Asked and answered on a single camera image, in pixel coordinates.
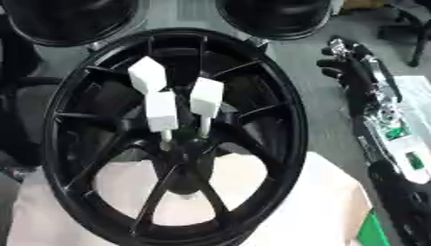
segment car part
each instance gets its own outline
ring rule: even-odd
[[[234,27],[268,39],[314,34],[332,14],[328,0],[217,0],[221,16]]]
[[[77,46],[116,33],[134,16],[138,0],[3,0],[15,30],[33,43]]]
[[[142,117],[142,95],[127,68],[149,56],[166,68],[177,94],[180,129],[169,151],[160,149]],[[199,138],[188,106],[198,77],[225,84],[224,109],[208,138]],[[251,134],[244,125],[256,129]],[[101,133],[109,137],[98,140]],[[257,156],[268,175],[242,205],[228,210],[209,185],[219,148],[233,142]],[[200,29],[161,29],[122,38],[96,51],[64,80],[46,113],[44,171],[60,204],[81,225],[119,245],[239,245],[292,190],[305,159],[306,115],[292,82],[248,42]],[[92,186],[98,171],[125,149],[139,148],[159,177],[138,219],[107,204]],[[152,214],[167,190],[202,191],[215,219],[200,224],[155,225]]]

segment wheel rim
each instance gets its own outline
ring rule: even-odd
[[[224,101],[237,111],[221,112],[212,134],[205,140],[177,135],[183,139],[178,140],[178,145],[186,146],[184,149],[190,154],[188,163],[191,164],[162,168],[164,171],[143,206],[140,219],[133,219],[107,204],[94,191],[91,182],[105,162],[128,148],[140,148],[150,153],[155,167],[157,163],[173,163],[169,158],[175,151],[164,153],[158,148],[153,141],[157,136],[150,134],[142,124],[141,113],[123,118],[126,111],[142,102],[142,96],[131,88],[125,69],[146,55],[167,67],[168,84],[179,100],[183,100],[177,101],[181,128],[195,129],[194,117],[182,119],[181,105],[187,107],[184,102],[187,102],[190,85],[199,75],[226,83]],[[115,81],[112,83],[117,86],[115,93],[121,94],[121,88],[124,91],[121,98],[128,99],[116,103],[119,110],[100,107],[100,102],[95,99],[108,80]],[[243,127],[249,122],[261,122],[261,118],[265,118],[259,123],[262,125],[262,143]],[[75,150],[74,146],[92,144],[85,142],[91,137],[82,136],[88,133],[88,128],[102,129],[111,133],[111,137],[101,149],[89,150],[95,155],[80,160],[86,153]],[[257,156],[268,173],[259,189],[233,210],[225,207],[208,183],[208,177],[204,177],[207,175],[194,165],[199,162],[199,157],[208,157],[224,142],[234,142]],[[125,37],[108,45],[65,79],[46,113],[43,154],[44,171],[59,202],[78,223],[93,233],[120,245],[197,246],[230,242],[234,243],[230,245],[238,245],[236,240],[250,234],[292,190],[302,169],[306,148],[307,122],[300,98],[283,71],[262,51],[215,32],[163,29]],[[173,182],[171,177],[181,176],[176,170],[182,168],[186,168],[188,178],[194,177],[193,183],[205,194],[216,217],[184,227],[155,225],[151,216],[160,202],[161,193],[169,189],[167,185]]]

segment white cloth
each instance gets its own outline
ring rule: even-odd
[[[259,160],[232,154],[216,160],[211,184],[227,207],[234,209],[256,190],[265,176],[265,166]],[[144,160],[111,163],[99,173],[96,185],[108,203],[135,217],[156,181],[152,164]],[[345,188],[346,184],[356,184],[356,181],[328,160],[309,153],[289,198],[243,246],[348,245],[342,205],[351,199],[351,190]],[[212,216],[211,206],[200,192],[188,198],[168,193],[156,210],[154,221],[162,225],[184,225]],[[25,180],[15,202],[8,246],[59,245],[113,244],[73,221],[38,170]]]

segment rim lip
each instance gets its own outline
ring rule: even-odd
[[[73,47],[73,46],[81,46],[86,45],[89,43],[94,43],[96,41],[108,38],[117,32],[119,32],[122,28],[124,28],[130,20],[132,20],[135,15],[138,12],[138,6],[139,6],[139,0],[133,0],[129,11],[125,14],[124,18],[121,19],[121,21],[115,23],[114,25],[111,25],[104,30],[101,30],[99,32],[99,35],[91,38],[74,38],[71,41],[58,41],[55,39],[45,39],[45,38],[39,38],[39,37],[33,37],[30,35],[27,35],[24,31],[22,31],[13,21],[11,17],[9,17],[9,22],[11,23],[11,26],[14,31],[16,31],[20,36],[26,38],[27,40],[31,41],[34,44],[38,44],[41,46],[47,46],[47,47]]]
[[[311,28],[305,29],[300,32],[294,32],[294,33],[265,32],[265,31],[260,31],[259,29],[250,28],[245,22],[238,21],[235,17],[229,14],[225,8],[223,8],[222,6],[223,1],[224,0],[215,0],[215,5],[216,5],[216,9],[218,10],[218,13],[227,23],[229,23],[229,25],[247,34],[250,34],[253,37],[267,38],[267,39],[273,39],[273,40],[295,40],[295,39],[301,39],[304,37],[312,36],[315,33],[317,33],[320,29],[322,29],[324,26],[326,26],[332,14],[331,4],[328,3],[325,16],[322,18],[320,22],[318,22],[317,25],[314,25]]]
[[[110,57],[112,54],[116,54],[124,49],[127,49],[127,46],[130,46],[131,43],[133,43],[133,40],[136,38],[162,35],[166,32],[172,32],[176,34],[198,33],[200,35],[219,36],[220,39],[226,40],[226,43],[231,42],[233,44],[243,45],[244,48],[249,49],[249,51],[251,52],[251,54],[249,54],[249,57],[253,57],[254,55],[262,61],[263,68],[269,75],[271,75],[272,78],[274,78],[274,84],[278,85],[278,87],[280,88],[281,91],[279,91],[278,93],[282,94],[284,99],[290,102],[289,108],[292,114],[292,122],[290,123],[292,123],[293,129],[297,129],[297,131],[292,133],[294,134],[293,139],[295,139],[297,142],[292,145],[292,152],[284,161],[292,164],[291,172],[289,172],[289,175],[285,176],[286,178],[289,178],[289,181],[283,184],[285,188],[279,190],[277,194],[274,195],[271,203],[268,203],[265,209],[263,209],[260,214],[257,214],[253,218],[248,218],[246,220],[246,223],[243,223],[236,228],[231,228],[229,231],[223,231],[221,233],[213,233],[199,239],[194,239],[193,241],[184,240],[184,242],[161,241],[155,240],[154,238],[150,239],[145,237],[131,237],[130,235],[124,236],[119,234],[111,234],[109,230],[107,230],[103,225],[100,225],[100,223],[95,224],[91,221],[90,218],[86,218],[85,216],[82,216],[82,214],[79,214],[80,209],[76,207],[76,204],[69,204],[66,201],[69,198],[65,194],[62,185],[58,180],[58,177],[54,174],[55,168],[53,168],[58,165],[56,163],[58,159],[58,154],[53,151],[53,149],[56,148],[56,142],[52,141],[53,136],[51,131],[55,124],[53,120],[54,108],[59,105],[59,103],[63,100],[64,96],[67,93],[70,93],[70,91],[72,91],[73,88],[81,82],[82,78],[80,77],[83,77],[83,68],[90,64],[94,64],[95,62],[103,61],[106,58]],[[121,38],[102,48],[93,56],[82,62],[81,65],[74,70],[74,72],[72,72],[67,78],[64,79],[61,86],[57,89],[56,93],[51,99],[49,107],[47,108],[47,111],[45,113],[45,122],[43,127],[42,160],[43,170],[45,172],[46,178],[62,207],[69,213],[71,217],[73,217],[87,230],[98,234],[99,236],[102,236],[110,240],[111,242],[126,245],[181,245],[181,243],[185,243],[185,245],[190,246],[217,245],[220,243],[221,238],[224,238],[224,242],[226,242],[227,240],[232,240],[233,238],[238,239],[244,233],[253,231],[259,224],[261,224],[265,219],[267,219],[278,208],[278,206],[285,200],[285,198],[291,192],[293,186],[296,184],[296,181],[302,170],[303,163],[305,161],[307,147],[308,124],[305,109],[300,99],[300,96],[296,88],[293,86],[291,80],[284,73],[284,71],[265,53],[263,53],[251,44],[246,44],[240,39],[230,37],[222,33],[197,28],[167,28],[146,31]]]

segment wheel spoke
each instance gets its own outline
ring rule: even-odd
[[[270,154],[258,140],[242,127],[236,127],[225,123],[215,122],[214,129],[224,133],[230,142],[238,144],[258,157],[266,166],[267,175],[272,180],[277,180],[283,170],[283,163]]]
[[[114,132],[117,128],[117,120],[115,120],[114,118],[90,113],[57,112],[56,119],[60,122],[63,122],[64,120],[81,121],[84,124],[100,128],[109,132]]]
[[[205,53],[207,52],[208,37],[203,36],[199,45],[199,76],[204,75]]]
[[[84,169],[72,179],[65,189],[72,189],[76,185],[91,185],[94,177],[108,161],[127,149],[125,143],[126,137],[124,135],[115,134],[112,136],[100,150],[84,162]]]
[[[246,125],[252,121],[265,117],[272,116],[277,119],[282,119],[285,117],[284,115],[286,115],[286,105],[287,104],[284,103],[246,112],[240,116],[239,121],[242,125]]]
[[[152,225],[152,219],[154,212],[156,211],[157,205],[159,205],[160,201],[166,194],[168,188],[172,184],[174,179],[174,173],[177,169],[177,165],[173,166],[166,174],[157,181],[154,186],[151,194],[148,196],[145,204],[139,212],[139,215],[132,225],[131,233],[132,235],[136,235],[138,230],[144,226]]]
[[[211,79],[213,80],[226,80],[229,76],[236,75],[238,73],[243,73],[244,71],[249,71],[251,68],[255,67],[256,65],[260,64],[261,61],[251,61],[246,64],[242,64],[239,66],[235,66],[232,68],[229,68],[227,70],[221,71],[216,73],[215,75],[211,76]]]
[[[126,73],[114,71],[101,66],[88,66],[86,71],[95,82],[115,81],[124,86],[132,87],[130,77]]]
[[[221,226],[228,225],[230,223],[229,209],[227,209],[226,205],[221,200],[220,196],[217,194],[211,184],[205,180],[195,168],[190,169],[190,177],[194,179],[199,187],[199,190],[202,191],[202,193],[211,203],[216,216],[215,220]]]
[[[161,154],[162,150],[160,149],[159,144],[154,144],[155,142],[159,141],[159,137],[157,136],[157,139],[155,137],[153,140],[151,138],[147,138],[146,140],[139,140],[135,141],[130,145],[131,149],[139,149],[148,156],[151,160],[158,160],[159,155]]]

